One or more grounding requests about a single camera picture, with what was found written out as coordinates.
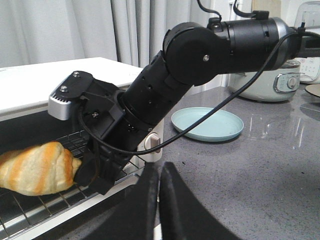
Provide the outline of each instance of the toaster oven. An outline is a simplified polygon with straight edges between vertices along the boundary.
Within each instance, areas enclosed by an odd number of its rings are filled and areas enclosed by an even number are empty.
[[[101,57],[0,68],[0,154],[57,140],[82,158],[89,139],[76,117],[66,121],[50,116],[52,90],[75,70],[126,88],[142,70]],[[163,121],[139,144],[138,151],[163,138]],[[0,240],[34,239],[116,193],[134,185],[145,162],[155,162],[162,151],[133,156],[114,187],[105,195],[76,183],[68,190],[42,196],[25,196],[0,188]]]

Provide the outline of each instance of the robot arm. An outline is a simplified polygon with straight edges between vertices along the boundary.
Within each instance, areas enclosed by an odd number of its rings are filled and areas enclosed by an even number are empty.
[[[86,72],[71,74],[54,91],[49,113],[55,117],[61,115],[63,104],[80,103],[80,122],[92,133],[75,182],[105,194],[132,156],[101,140],[134,151],[193,85],[219,74],[257,71],[279,39],[295,32],[279,18],[227,22],[211,18],[207,27],[187,22],[167,32],[163,49],[127,91]],[[265,69],[277,69],[294,57],[320,56],[319,40],[310,38],[302,41],[296,34],[286,39]]]

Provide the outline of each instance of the white toaster oven top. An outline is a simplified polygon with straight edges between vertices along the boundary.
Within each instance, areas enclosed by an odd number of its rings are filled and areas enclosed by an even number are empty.
[[[123,87],[141,70],[102,57],[0,68],[0,121],[47,110],[50,93],[73,71]]]

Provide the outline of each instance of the gray countertop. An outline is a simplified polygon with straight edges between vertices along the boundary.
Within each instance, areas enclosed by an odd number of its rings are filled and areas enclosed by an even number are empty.
[[[165,119],[164,139],[177,133],[175,111],[214,107],[229,94],[217,87],[183,98]],[[182,137],[161,161],[173,162],[203,206],[243,239],[320,239],[320,98],[302,85],[289,101],[236,98],[223,109],[243,120],[239,137]]]

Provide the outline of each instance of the black cable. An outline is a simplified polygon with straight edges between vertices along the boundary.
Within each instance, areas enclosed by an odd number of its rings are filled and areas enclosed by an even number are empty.
[[[98,141],[101,145],[124,155],[144,155],[144,154],[150,154],[156,150],[159,150],[167,145],[169,145],[170,143],[174,142],[175,140],[177,140],[178,138],[182,137],[183,135],[185,135],[186,133],[188,133],[189,131],[191,131],[192,129],[194,129],[196,126],[198,126],[199,124],[201,124],[203,121],[205,121],[206,119],[208,119],[209,117],[211,117],[214,113],[216,113],[218,110],[220,110],[222,107],[224,107],[226,104],[228,104],[231,100],[233,100],[235,97],[237,97],[239,94],[241,94],[243,91],[245,91],[247,88],[249,88],[257,79],[258,77],[263,73],[263,71],[265,70],[266,66],[268,65],[269,61],[271,60],[271,58],[274,56],[274,54],[278,51],[279,47],[284,43],[284,41],[292,36],[307,36],[307,37],[315,37],[315,38],[319,38],[320,39],[320,35],[313,33],[313,32],[291,32],[285,36],[283,36],[278,43],[274,46],[273,50],[271,51],[271,53],[269,54],[269,56],[267,57],[267,59],[265,60],[264,64],[261,66],[261,68],[255,73],[255,75],[250,79],[250,81],[248,81],[245,85],[243,85],[240,89],[238,89],[237,91],[235,91],[233,94],[231,94],[229,97],[227,97],[225,100],[223,100],[221,103],[219,103],[215,108],[213,108],[211,111],[209,111],[206,115],[204,115],[203,117],[201,117],[199,120],[197,120],[195,123],[193,123],[192,125],[190,125],[188,128],[186,128],[185,130],[181,131],[180,133],[178,133],[177,135],[173,136],[172,138],[164,141],[163,143],[159,144],[158,146],[155,146],[153,148],[150,148],[148,150],[143,150],[143,151],[126,151],[123,149],[119,149],[117,147],[114,147],[112,145],[109,145],[108,143],[104,142],[102,139],[100,139],[99,137],[97,137],[85,124],[84,120],[83,120],[83,116],[82,116],[82,111],[83,111],[83,106],[81,106],[78,110],[78,118],[79,118],[79,122],[81,124],[81,126],[83,127],[83,129],[85,131],[88,132],[88,134],[94,138],[96,141]]]
[[[206,12],[206,13],[217,14],[217,15],[219,16],[220,21],[222,20],[222,16],[221,16],[221,14],[220,14],[218,11],[212,10],[212,9],[208,9],[208,8],[204,7],[204,6],[201,4],[200,0],[196,0],[196,1],[197,1],[198,5],[199,5],[199,7],[200,7],[200,9],[201,9],[202,11],[204,11],[204,12]]]
[[[243,11],[240,11],[237,6],[237,0],[234,0],[234,4],[233,4],[233,11],[235,12],[235,14],[237,14],[238,16],[240,17],[243,17],[243,18],[254,18],[256,16],[255,13],[246,13],[246,12],[243,12]]]

